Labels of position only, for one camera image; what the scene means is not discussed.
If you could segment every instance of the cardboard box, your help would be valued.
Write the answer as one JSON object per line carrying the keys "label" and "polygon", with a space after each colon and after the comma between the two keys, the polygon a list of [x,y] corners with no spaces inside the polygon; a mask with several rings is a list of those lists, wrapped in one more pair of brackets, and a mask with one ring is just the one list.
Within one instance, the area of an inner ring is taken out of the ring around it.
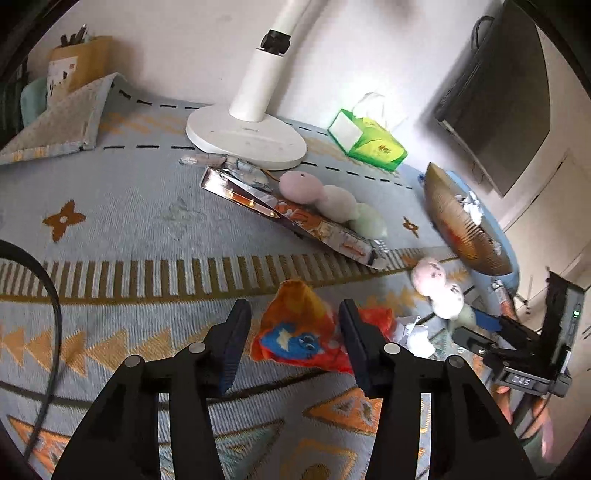
{"label": "cardboard box", "polygon": [[90,42],[55,48],[47,69],[47,108],[87,83],[107,75],[113,37],[95,37]]}

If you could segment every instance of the white plush ball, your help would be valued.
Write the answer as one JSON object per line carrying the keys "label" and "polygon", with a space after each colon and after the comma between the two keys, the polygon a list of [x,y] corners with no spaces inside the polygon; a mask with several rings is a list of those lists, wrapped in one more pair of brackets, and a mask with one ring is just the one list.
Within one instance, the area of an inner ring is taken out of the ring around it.
{"label": "white plush ball", "polygon": [[322,215],[337,223],[355,220],[359,216],[355,197],[335,185],[325,185],[324,195],[315,205]]}
{"label": "white plush ball", "polygon": [[446,282],[444,287],[431,296],[431,307],[439,318],[457,319],[464,306],[464,294],[457,283]]}

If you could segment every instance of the tissue box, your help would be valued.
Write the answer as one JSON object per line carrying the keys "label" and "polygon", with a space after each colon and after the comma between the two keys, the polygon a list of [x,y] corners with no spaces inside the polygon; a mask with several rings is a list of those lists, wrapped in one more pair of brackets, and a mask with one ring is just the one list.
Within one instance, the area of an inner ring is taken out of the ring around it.
{"label": "tissue box", "polygon": [[344,109],[332,122],[329,133],[346,155],[384,170],[396,170],[408,155],[380,124],[371,118],[357,118]]}

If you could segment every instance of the green plush ball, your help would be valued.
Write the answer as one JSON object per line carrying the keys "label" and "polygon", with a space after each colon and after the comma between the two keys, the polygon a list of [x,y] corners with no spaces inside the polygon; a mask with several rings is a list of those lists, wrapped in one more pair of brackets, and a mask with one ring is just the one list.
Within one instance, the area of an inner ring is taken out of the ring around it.
{"label": "green plush ball", "polygon": [[375,208],[366,203],[358,203],[357,211],[357,220],[349,222],[351,230],[367,239],[385,238],[388,235],[386,222]]}

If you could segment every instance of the blue cartoon character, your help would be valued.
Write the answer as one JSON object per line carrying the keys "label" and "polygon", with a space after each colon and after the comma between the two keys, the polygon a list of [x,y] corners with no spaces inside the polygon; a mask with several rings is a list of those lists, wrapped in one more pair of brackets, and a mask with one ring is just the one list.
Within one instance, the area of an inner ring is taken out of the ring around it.
{"label": "blue cartoon character", "polygon": [[310,332],[295,335],[295,332],[296,326],[292,323],[280,323],[259,341],[262,347],[287,360],[309,360],[324,353],[317,335]]}

